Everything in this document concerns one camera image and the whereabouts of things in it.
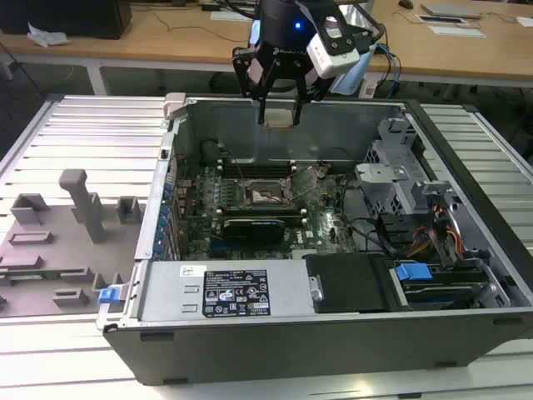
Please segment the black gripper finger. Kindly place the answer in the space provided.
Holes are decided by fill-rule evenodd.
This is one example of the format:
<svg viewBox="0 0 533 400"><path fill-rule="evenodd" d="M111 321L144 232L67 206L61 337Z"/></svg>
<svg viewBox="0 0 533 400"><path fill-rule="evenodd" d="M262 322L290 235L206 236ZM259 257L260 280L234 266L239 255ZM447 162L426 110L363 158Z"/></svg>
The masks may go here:
<svg viewBox="0 0 533 400"><path fill-rule="evenodd" d="M257 123L265 122L266 100L276 78L276 59L267 50L235 47L232 65L242 96L259 102Z"/></svg>
<svg viewBox="0 0 533 400"><path fill-rule="evenodd" d="M306 85L306 79L299 77L296 80L296 97L295 104L292 109L292 124L298 125L301 119L301 110L304 104L311 103L313 101L319 102L329 91L330 86L333 84L333 78L324 79L318 77L317 80L308 87Z"/></svg>

